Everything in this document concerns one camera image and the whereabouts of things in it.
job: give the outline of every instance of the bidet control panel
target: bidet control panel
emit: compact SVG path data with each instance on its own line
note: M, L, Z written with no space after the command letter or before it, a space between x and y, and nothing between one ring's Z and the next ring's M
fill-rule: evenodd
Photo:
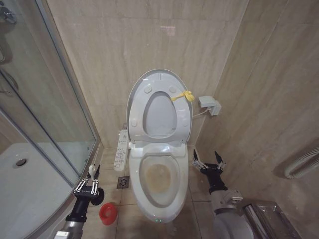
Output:
M123 171L125 169L128 148L129 148L128 130L123 129L120 131L118 148L115 154L115 160L114 160L114 166L113 166L115 171Z

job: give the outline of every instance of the red cup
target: red cup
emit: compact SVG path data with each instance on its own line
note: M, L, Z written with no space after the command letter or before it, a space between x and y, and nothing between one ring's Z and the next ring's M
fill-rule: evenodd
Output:
M99 216L102 223L106 226L112 224L117 215L118 211L111 203L106 203L100 208Z

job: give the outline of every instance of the white cable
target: white cable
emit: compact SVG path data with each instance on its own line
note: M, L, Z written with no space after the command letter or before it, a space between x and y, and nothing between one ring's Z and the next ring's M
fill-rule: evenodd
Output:
M203 111L202 113L199 113L199 114L194 115L193 118L196 117L196 116L199 116L199 115L202 115L202 114L206 113L206 112L208 111L208 109L209 109L209 107L207 107L206 110Z

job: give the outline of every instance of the floor drain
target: floor drain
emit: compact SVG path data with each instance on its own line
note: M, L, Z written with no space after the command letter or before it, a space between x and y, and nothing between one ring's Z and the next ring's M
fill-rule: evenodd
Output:
M118 185L116 188L128 188L129 187L129 176L119 177Z
M19 159L19 160L18 160L18 162L17 162L17 163L15 163L15 164L16 164L16 166L21 167L21 166L23 166L23 165L25 165L25 164L26 164L26 161L27 161L27 159L26 159L26 158Z

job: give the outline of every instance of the shower enclosure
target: shower enclosure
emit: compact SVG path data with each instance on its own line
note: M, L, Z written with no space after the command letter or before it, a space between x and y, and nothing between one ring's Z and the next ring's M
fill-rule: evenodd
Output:
M71 193L99 142L45 1L0 1L1 238L24 238Z

